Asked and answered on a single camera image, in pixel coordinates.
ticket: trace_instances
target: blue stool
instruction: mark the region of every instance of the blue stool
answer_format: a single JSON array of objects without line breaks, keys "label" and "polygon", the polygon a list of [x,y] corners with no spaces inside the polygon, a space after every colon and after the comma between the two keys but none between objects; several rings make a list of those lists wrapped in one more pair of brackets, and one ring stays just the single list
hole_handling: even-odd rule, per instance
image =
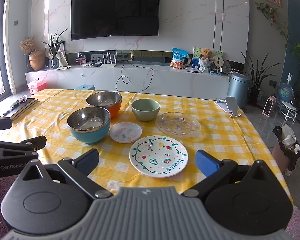
[{"label": "blue stool", "polygon": [[93,85],[81,85],[74,90],[95,90]]}]

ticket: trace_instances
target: gray gripper base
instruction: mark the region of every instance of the gray gripper base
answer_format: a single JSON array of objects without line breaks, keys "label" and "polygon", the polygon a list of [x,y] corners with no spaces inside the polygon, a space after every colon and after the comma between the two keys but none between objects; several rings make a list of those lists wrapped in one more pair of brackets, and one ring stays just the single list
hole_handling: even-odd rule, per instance
[{"label": "gray gripper base", "polygon": [[35,239],[292,240],[284,230],[267,236],[245,236],[231,232],[208,215],[198,198],[181,196],[174,187],[120,188],[117,195],[111,198],[95,200],[86,216],[63,232],[49,236],[24,236],[12,230],[3,238]]}]

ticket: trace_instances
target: potted plant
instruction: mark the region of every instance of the potted plant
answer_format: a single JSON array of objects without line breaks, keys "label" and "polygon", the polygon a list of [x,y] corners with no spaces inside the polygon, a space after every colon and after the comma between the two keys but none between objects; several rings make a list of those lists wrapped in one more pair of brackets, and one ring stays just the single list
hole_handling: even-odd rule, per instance
[{"label": "potted plant", "polygon": [[35,51],[34,45],[34,37],[28,37],[20,42],[20,48],[24,52],[24,56],[26,56],[27,70],[28,72],[33,71],[33,68],[30,65],[29,55],[31,52]]},{"label": "potted plant", "polygon": [[248,58],[251,62],[251,65],[249,63],[249,61],[246,59],[246,57],[244,56],[244,54],[241,52],[242,56],[244,57],[247,65],[249,66],[250,68],[250,74],[247,73],[249,75],[249,77],[251,78],[251,91],[250,91],[250,96],[249,96],[249,101],[248,101],[248,104],[249,105],[252,105],[252,106],[256,106],[257,105],[257,99],[258,99],[258,95],[259,95],[259,92],[260,92],[260,86],[261,86],[261,83],[263,82],[263,80],[266,78],[266,77],[273,77],[275,75],[273,74],[266,74],[266,72],[274,67],[274,66],[277,66],[281,63],[276,63],[276,64],[273,64],[271,66],[264,66],[265,62],[266,62],[266,59],[269,55],[269,53],[265,56],[264,60],[262,61],[262,64],[261,64],[261,68],[259,68],[259,62],[257,60],[257,68],[255,68],[255,66],[253,65],[253,62],[251,60],[251,57],[249,55],[249,53],[247,52],[247,55],[248,55]]},{"label": "potted plant", "polygon": [[52,53],[52,60],[51,60],[51,64],[53,69],[57,69],[60,66],[60,61],[57,57],[57,52],[60,49],[60,45],[62,43],[62,41],[59,41],[60,36],[66,31],[67,29],[65,29],[61,34],[57,35],[57,33],[55,35],[50,34],[50,44],[46,43],[43,41],[43,43],[47,44],[51,50]]},{"label": "potted plant", "polygon": [[28,37],[20,42],[21,50],[26,55],[27,69],[29,72],[40,70],[44,67],[46,53],[43,50],[36,50],[34,37]]}]

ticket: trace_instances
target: orange bowl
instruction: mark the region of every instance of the orange bowl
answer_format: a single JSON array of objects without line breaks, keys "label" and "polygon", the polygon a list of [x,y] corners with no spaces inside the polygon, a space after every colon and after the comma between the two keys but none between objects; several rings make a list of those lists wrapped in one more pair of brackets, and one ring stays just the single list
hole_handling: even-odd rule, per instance
[{"label": "orange bowl", "polygon": [[107,106],[106,109],[110,112],[111,118],[115,117],[120,111],[122,101],[116,103],[113,106]]},{"label": "orange bowl", "polygon": [[88,96],[86,102],[89,106],[99,106],[107,109],[111,118],[113,118],[121,108],[122,96],[117,92],[102,91]]}]

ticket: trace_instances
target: white small table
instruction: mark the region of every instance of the white small table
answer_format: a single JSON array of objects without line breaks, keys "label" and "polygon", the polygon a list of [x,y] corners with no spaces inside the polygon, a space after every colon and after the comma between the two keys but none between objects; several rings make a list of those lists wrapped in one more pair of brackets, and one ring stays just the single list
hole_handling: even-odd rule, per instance
[{"label": "white small table", "polygon": [[292,123],[295,122],[297,117],[297,110],[292,104],[288,102],[282,102],[282,106],[280,107],[279,111],[285,116],[286,121],[288,120],[288,118],[291,118]]}]

